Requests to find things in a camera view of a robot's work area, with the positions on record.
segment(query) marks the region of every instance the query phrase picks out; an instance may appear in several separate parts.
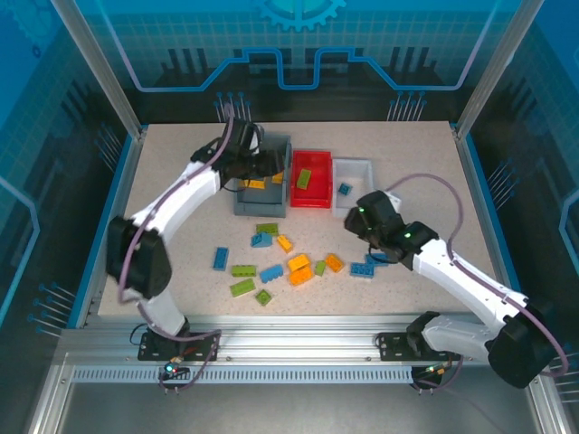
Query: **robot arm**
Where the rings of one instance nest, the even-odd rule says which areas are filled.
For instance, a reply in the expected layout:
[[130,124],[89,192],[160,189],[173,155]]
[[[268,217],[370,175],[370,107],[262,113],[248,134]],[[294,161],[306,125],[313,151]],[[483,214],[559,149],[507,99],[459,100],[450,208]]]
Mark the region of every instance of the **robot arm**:
[[397,212],[399,200],[389,193],[373,192],[356,204],[346,217],[347,230],[383,251],[389,261],[438,283],[483,323],[453,321],[427,312],[406,330],[417,355],[432,349],[488,361],[503,380],[518,388],[526,387],[553,359],[555,349],[545,335],[505,300],[525,308],[545,326],[554,323],[550,304],[529,301],[499,284],[450,251],[423,223],[405,224]]
[[271,176],[283,170],[283,155],[262,149],[261,139],[260,127],[234,119],[230,139],[211,166],[192,177],[216,152],[213,145],[221,146],[223,139],[215,139],[195,151],[184,172],[145,209],[130,219],[116,217],[109,224],[107,272],[117,281],[128,245],[138,228],[145,225],[138,250],[130,261],[126,292],[138,301],[149,324],[164,335],[181,336],[188,328],[167,288],[172,270],[165,246],[191,213],[231,179]]

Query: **orange lego brick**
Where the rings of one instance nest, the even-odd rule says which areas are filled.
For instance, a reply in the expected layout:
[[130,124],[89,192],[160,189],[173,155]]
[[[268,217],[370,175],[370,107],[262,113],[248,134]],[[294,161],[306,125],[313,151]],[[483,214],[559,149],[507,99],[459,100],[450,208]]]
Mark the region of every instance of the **orange lego brick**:
[[278,237],[278,244],[286,253],[290,253],[293,250],[293,244],[285,235],[280,235]]
[[281,184],[283,182],[283,172],[279,172],[277,175],[272,176],[271,182],[274,184]]
[[246,188],[260,188],[265,190],[265,181],[261,179],[241,180],[240,184]]
[[344,262],[334,253],[326,256],[326,263],[335,273],[338,273],[344,267]]
[[293,273],[289,274],[289,283],[294,287],[307,282],[314,277],[314,272],[311,270],[310,266],[302,267],[301,269],[296,269]]
[[288,261],[288,268],[290,272],[295,271],[296,269],[301,269],[302,267],[306,267],[309,265],[310,261],[308,255],[301,254],[296,256],[294,259],[290,259]]

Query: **gray container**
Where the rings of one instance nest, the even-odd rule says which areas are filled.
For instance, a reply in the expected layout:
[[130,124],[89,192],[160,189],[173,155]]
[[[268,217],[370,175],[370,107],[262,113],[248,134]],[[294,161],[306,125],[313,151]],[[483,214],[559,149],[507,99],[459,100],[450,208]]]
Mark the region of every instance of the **gray container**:
[[[259,188],[246,188],[234,194],[233,213],[235,215],[249,215],[251,217],[279,217],[286,216],[286,201],[290,192],[291,177],[291,142],[290,136],[265,133],[262,149],[284,150],[283,179],[281,184],[274,184],[268,177],[265,182],[265,190]],[[239,181],[235,180],[231,188],[239,189]]]

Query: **blue frame edge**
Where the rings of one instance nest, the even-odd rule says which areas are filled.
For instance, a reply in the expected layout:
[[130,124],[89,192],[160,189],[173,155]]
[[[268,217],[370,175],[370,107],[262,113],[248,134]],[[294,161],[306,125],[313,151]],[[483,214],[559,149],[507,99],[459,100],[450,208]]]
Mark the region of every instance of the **blue frame edge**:
[[[125,144],[123,145],[123,150],[120,154],[119,163],[117,164],[115,175],[113,176],[112,182],[110,183],[107,201],[105,202],[102,214],[100,215],[99,226],[97,227],[97,231],[95,233],[92,246],[90,247],[89,257],[87,258],[87,263],[84,267],[84,271],[82,272],[81,283],[79,284],[79,290],[77,291],[76,298],[74,299],[71,315],[69,316],[66,328],[77,328],[76,325],[78,323],[79,317],[82,314],[82,310],[85,306],[85,298],[89,295],[90,279],[92,278],[92,275],[95,271],[95,266],[97,263],[97,259],[99,257],[99,253],[105,242],[107,226],[109,225],[109,221],[112,217],[111,214],[115,211],[114,210],[115,205],[118,204],[119,188],[121,180],[123,179],[123,174],[125,174],[125,171],[128,166],[129,154],[131,154],[131,151],[133,151],[133,149],[136,146],[138,146],[137,142],[138,142],[137,139],[133,138],[131,135],[127,135],[127,139],[125,140]],[[131,176],[130,183],[132,184],[134,174],[130,174],[130,176]]]
[[474,141],[472,140],[470,133],[465,137],[465,142],[469,150],[470,158],[472,158],[472,163],[474,165],[474,170],[480,185],[480,190],[482,191],[485,206],[489,211],[490,224],[492,225],[492,229],[495,232],[495,236],[497,237],[498,249],[500,250],[500,256],[505,264],[505,270],[508,274],[510,286],[512,289],[521,292],[521,286],[515,271],[515,265],[513,264],[513,259],[511,258],[510,252],[508,251],[505,233],[503,232],[503,228],[500,226],[497,210],[495,209],[495,205],[492,202],[489,185],[487,184],[487,178],[482,171],[482,164],[480,163],[479,154],[477,153],[477,149],[474,146]]

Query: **speckled work surface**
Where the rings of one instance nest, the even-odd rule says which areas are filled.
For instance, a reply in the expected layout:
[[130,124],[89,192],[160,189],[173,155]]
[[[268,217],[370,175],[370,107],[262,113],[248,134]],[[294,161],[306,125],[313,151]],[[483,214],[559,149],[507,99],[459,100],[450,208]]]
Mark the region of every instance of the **speckled work surface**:
[[[266,131],[291,135],[294,149],[324,149],[333,156],[369,158],[375,187],[385,188],[404,175],[428,172],[441,175],[459,191],[465,222],[454,249],[465,259],[491,273],[479,221],[460,165],[451,130],[446,122],[273,123]],[[222,125],[153,125],[138,163],[126,215],[144,208],[181,174],[199,146],[219,136]],[[444,187],[414,180],[395,191],[402,197],[401,214],[407,222],[420,220],[443,238],[456,222],[456,205]],[[181,227],[168,246],[173,265],[170,283],[176,303],[189,315],[364,315],[420,313],[425,310],[466,311],[454,297],[404,266],[381,267],[373,279],[353,278],[349,265],[338,274],[329,268],[322,278],[293,287],[288,282],[287,261],[307,253],[312,261],[334,252],[343,261],[363,262],[367,245],[344,229],[330,210],[288,208],[285,219],[237,217],[232,193],[219,192],[203,203]],[[294,243],[290,255],[274,244],[253,249],[250,238],[256,223],[277,222],[280,233]],[[215,249],[229,248],[227,271],[212,269]],[[258,272],[283,264],[286,274],[267,284],[254,278],[273,300],[262,307],[257,291],[233,298],[229,286],[241,278],[231,276],[231,265],[252,264]],[[109,278],[100,304],[100,315],[136,315],[134,306],[120,306],[116,285]]]

